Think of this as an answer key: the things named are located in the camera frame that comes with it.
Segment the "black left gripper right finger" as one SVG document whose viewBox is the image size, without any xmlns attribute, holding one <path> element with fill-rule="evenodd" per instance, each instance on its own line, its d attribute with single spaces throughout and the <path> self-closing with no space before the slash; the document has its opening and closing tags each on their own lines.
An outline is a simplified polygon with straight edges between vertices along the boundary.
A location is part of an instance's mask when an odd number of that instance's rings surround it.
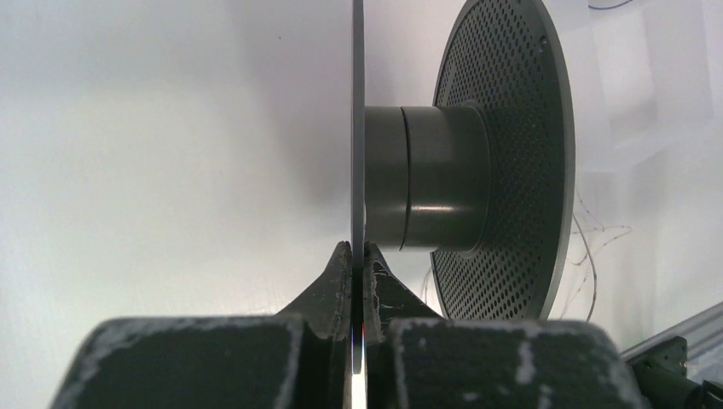
<svg viewBox="0 0 723 409">
<path fill-rule="evenodd" d="M 363 273 L 370 408 L 644 408 L 629 366 L 595 325 L 446 320 L 389 269 L 376 245 Z"/>
</svg>

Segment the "dark grey perforated spool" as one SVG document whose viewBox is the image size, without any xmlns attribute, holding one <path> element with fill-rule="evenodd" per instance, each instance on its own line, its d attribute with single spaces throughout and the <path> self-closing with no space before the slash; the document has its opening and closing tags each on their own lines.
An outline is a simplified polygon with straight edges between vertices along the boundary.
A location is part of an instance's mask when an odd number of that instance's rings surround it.
<svg viewBox="0 0 723 409">
<path fill-rule="evenodd" d="M 352 4 L 353 366 L 366 371 L 366 245 L 446 320 L 549 315 L 572 216 L 575 136 L 559 35 L 542 1 L 468 1 L 433 101 L 370 106 L 364 4 Z"/>
</svg>

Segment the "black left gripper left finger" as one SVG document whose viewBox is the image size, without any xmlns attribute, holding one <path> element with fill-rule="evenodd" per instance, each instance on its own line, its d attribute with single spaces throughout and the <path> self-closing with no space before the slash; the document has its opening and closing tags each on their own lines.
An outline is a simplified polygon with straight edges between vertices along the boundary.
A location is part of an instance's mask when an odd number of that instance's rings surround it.
<svg viewBox="0 0 723 409">
<path fill-rule="evenodd" d="M 348 408 L 351 252 L 273 315 L 125 317 L 83 341 L 54 408 Z"/>
</svg>

